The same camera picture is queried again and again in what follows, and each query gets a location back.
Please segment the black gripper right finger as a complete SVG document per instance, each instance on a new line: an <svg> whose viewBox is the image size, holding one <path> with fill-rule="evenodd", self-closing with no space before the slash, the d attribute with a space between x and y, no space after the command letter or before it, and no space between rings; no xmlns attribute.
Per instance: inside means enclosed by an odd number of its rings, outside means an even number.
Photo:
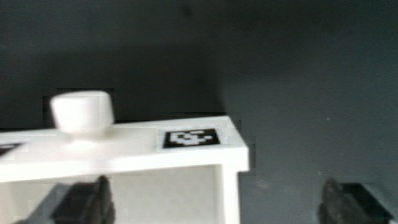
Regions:
<svg viewBox="0 0 398 224"><path fill-rule="evenodd" d="M318 224L393 224L395 216L361 183L329 178L322 189Z"/></svg>

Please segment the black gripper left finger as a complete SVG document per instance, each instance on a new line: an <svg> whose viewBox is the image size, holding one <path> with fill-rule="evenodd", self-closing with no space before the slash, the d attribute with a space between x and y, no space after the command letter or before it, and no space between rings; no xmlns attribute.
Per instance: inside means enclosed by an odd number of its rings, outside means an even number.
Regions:
<svg viewBox="0 0 398 224"><path fill-rule="evenodd" d="M73 184L52 213L52 221L53 224L114 224L116 208L105 176L94 182Z"/></svg>

